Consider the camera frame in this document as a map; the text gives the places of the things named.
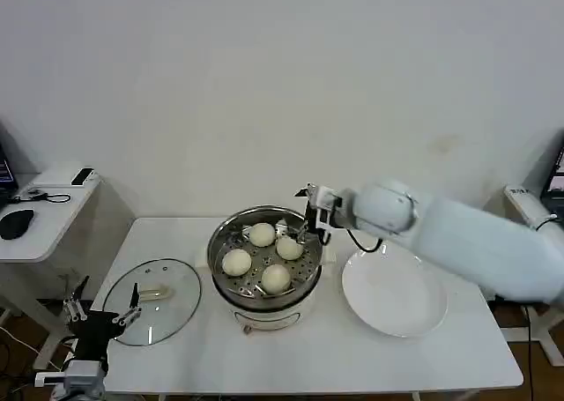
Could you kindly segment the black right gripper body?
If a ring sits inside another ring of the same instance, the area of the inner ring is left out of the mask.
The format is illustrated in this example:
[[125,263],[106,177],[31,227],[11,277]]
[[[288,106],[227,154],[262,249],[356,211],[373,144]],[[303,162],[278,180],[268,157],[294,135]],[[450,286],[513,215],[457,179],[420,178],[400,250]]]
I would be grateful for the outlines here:
[[305,210],[305,232],[314,234],[322,245],[330,243],[330,213],[331,206],[324,204],[322,206],[313,205],[310,200],[307,201]]

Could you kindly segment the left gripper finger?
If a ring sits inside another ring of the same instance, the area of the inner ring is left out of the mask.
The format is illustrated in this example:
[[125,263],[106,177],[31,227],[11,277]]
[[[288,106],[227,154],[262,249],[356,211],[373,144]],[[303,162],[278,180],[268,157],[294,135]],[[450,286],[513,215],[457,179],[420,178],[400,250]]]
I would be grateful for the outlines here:
[[63,312],[66,314],[67,323],[85,322],[87,314],[81,304],[81,297],[89,281],[86,275],[78,286],[70,293],[70,296],[63,300]]
[[138,286],[137,283],[135,283],[133,286],[128,310],[125,313],[113,318],[112,323],[122,327],[129,327],[140,317],[141,312],[142,309],[139,306]]

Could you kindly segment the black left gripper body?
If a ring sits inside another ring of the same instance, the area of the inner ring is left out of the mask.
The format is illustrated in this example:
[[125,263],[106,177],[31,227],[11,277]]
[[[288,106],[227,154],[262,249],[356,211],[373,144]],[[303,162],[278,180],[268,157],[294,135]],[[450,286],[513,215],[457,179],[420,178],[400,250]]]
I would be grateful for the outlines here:
[[108,344],[122,334],[119,314],[90,310],[86,319],[70,322],[68,327],[77,338],[74,349],[76,360],[103,361],[108,358]]

